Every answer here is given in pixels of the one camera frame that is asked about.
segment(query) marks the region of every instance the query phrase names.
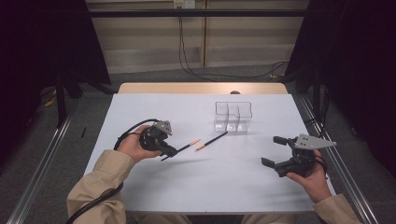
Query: beige jacket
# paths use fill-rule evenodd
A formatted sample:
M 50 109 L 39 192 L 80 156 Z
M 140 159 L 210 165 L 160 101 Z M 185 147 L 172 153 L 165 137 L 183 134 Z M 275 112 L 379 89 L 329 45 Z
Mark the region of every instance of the beige jacket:
M 134 160 L 128 155 L 115 150 L 105 150 L 96 162 L 93 171 L 82 177 L 70 191 L 67 197 L 68 215 L 71 217 L 84 204 L 118 187 L 134 165 Z M 316 203 L 314 208 L 317 214 L 329 224 L 360 223 L 342 194 Z M 125 207 L 120 194 L 96 205 L 74 223 L 126 223 Z

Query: white tabletop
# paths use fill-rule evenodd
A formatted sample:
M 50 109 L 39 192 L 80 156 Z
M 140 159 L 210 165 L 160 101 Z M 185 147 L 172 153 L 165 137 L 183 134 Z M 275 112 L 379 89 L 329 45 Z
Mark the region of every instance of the white tabletop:
M 228 133 L 208 147 L 201 144 L 219 135 L 214 130 L 216 102 L 251 102 L 247 133 Z M 166 161 L 139 162 L 124 181 L 127 211 L 184 214 L 246 214 L 313 211 L 298 184 L 261 164 L 261 157 L 287 161 L 291 149 L 273 136 L 293 138 L 307 133 L 288 94 L 115 94 L 88 163 L 89 173 L 104 149 L 145 119 L 169 120 L 173 135 L 165 141 L 180 148 L 196 145 Z

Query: transparent box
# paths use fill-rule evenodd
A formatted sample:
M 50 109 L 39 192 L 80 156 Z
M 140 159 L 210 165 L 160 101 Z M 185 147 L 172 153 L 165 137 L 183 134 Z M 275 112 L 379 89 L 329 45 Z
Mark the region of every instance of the transparent box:
M 215 131 L 247 132 L 252 117 L 251 102 L 216 102 Z

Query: aluminum rail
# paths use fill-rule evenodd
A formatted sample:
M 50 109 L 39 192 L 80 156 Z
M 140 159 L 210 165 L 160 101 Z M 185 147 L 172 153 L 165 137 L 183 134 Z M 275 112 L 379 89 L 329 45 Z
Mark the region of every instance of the aluminum rail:
M 12 211 L 11 216 L 9 217 L 7 224 L 22 224 L 26 219 L 27 214 L 35 200 L 35 196 L 40 190 L 40 186 L 50 168 L 50 164 L 58 150 L 59 145 L 61 144 L 64 135 L 69 127 L 71 118 L 77 111 L 79 100 L 74 102 L 74 105 L 71 108 L 71 111 L 64 121 L 63 125 L 56 129 L 55 134 L 52 137 L 52 140 L 47 147 L 46 152 L 44 153 L 43 159 L 39 163 L 37 169 L 35 170 L 35 174 L 30 180 L 26 190 L 20 197 L 17 205 Z
M 92 18 L 119 17 L 304 17 L 305 9 L 91 9 Z
M 306 97 L 302 98 L 302 102 L 304 105 L 304 109 L 308 114 L 309 118 L 313 119 L 315 115 L 312 112 L 313 106 L 311 102 Z M 323 128 L 322 123 L 314 122 L 314 127 L 317 133 L 320 134 L 320 131 Z M 330 138 L 329 134 L 326 131 L 323 132 L 323 138 L 332 141 L 332 139 Z M 349 193 L 353 203 L 358 209 L 358 212 L 361 215 L 363 222 L 366 224 L 372 224 L 372 223 L 377 224 L 378 220 L 376 219 L 372 211 L 372 208 L 370 207 L 370 204 L 367 202 L 366 198 L 361 192 L 361 189 L 358 187 L 351 173 L 348 171 L 343 159 L 341 158 L 341 155 L 337 151 L 337 148 L 328 147 L 327 152 L 329 154 L 330 159 L 332 160 L 332 163 L 334 164 L 335 170 L 340 175 L 340 178 L 342 179 L 347 192 Z

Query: electrical cable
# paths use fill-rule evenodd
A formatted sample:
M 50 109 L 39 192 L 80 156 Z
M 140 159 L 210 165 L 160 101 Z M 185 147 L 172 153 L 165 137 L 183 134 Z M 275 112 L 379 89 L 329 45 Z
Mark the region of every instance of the electrical cable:
M 320 115 L 319 115 L 320 120 L 318 120 L 318 118 L 304 120 L 305 127 L 309 127 L 314 122 L 318 122 L 318 121 L 321 122 L 321 127 L 319 127 L 320 128 L 320 132 L 319 132 L 319 136 L 318 136 L 319 138 L 321 138 L 323 136 L 324 131 L 325 131 L 326 116 L 327 116 L 327 111 L 329 110 L 329 104 L 330 104 L 330 94 L 326 88 L 324 91 L 324 95 L 323 95 L 323 105 L 322 105 L 322 108 L 320 109 Z
M 327 165 L 326 162 L 315 160 L 315 162 L 319 163 L 323 167 L 324 174 L 327 174 Z
M 120 146 L 120 143 L 129 135 L 129 134 L 137 134 L 137 133 L 130 133 L 131 130 L 137 128 L 138 126 L 147 123 L 147 122 L 158 122 L 157 119 L 146 119 L 143 120 L 139 123 L 137 123 L 136 125 L 134 125 L 132 128 L 128 129 L 128 131 L 126 131 L 125 133 L 123 133 L 117 140 L 115 146 L 114 146 L 114 150 L 117 150 L 117 148 Z M 91 201 L 90 203 L 85 204 L 84 206 L 82 206 L 80 209 L 77 210 L 77 212 L 75 214 L 73 214 L 73 216 L 71 216 L 69 219 L 67 219 L 66 224 L 72 224 L 78 217 L 80 217 L 82 214 L 84 214 L 85 212 L 87 212 L 88 210 L 90 210 L 91 208 L 95 207 L 97 204 L 113 197 L 114 195 L 116 195 L 117 193 L 119 193 L 121 191 L 123 187 L 123 183 L 121 183 L 116 189 L 111 189 L 109 192 L 101 195 L 99 198 Z
M 199 78 L 203 78 L 209 81 L 214 81 L 216 82 L 216 80 L 207 78 L 207 77 L 202 77 L 202 76 L 213 76 L 213 77 L 239 77 L 239 78 L 256 78 L 256 77 L 265 77 L 268 75 L 272 75 L 279 67 L 281 67 L 284 63 L 289 63 L 289 62 L 277 62 L 277 63 L 273 63 L 272 64 L 272 69 L 269 72 L 266 72 L 264 74 L 260 74 L 257 76 L 252 76 L 252 77 L 241 77 L 241 76 L 233 76 L 233 75 L 226 75 L 226 74 L 213 74 L 213 73 L 201 73 L 201 74 L 197 74 L 195 72 L 192 71 L 192 69 L 190 68 L 189 62 L 187 60 L 187 55 L 186 55 L 186 50 L 185 50 L 185 45 L 184 45 L 184 34 L 183 34 L 183 20 L 181 17 L 178 17 L 178 23 L 179 23 L 179 49 L 178 49 L 178 58 L 179 58 L 179 62 L 181 65 L 181 68 L 188 74 L 194 75 L 196 77 Z M 184 54 L 184 61 L 185 64 L 187 66 L 187 68 L 184 67 L 183 62 L 181 60 L 181 51 L 183 50 L 183 54 Z
M 287 76 L 282 77 L 280 80 L 278 80 L 277 82 L 280 83 L 288 83 L 288 82 L 292 82 L 294 81 L 297 76 L 299 76 L 301 73 L 306 72 L 306 70 L 308 69 L 307 66 L 301 66 L 297 69 L 295 69 L 295 71 L 289 73 Z

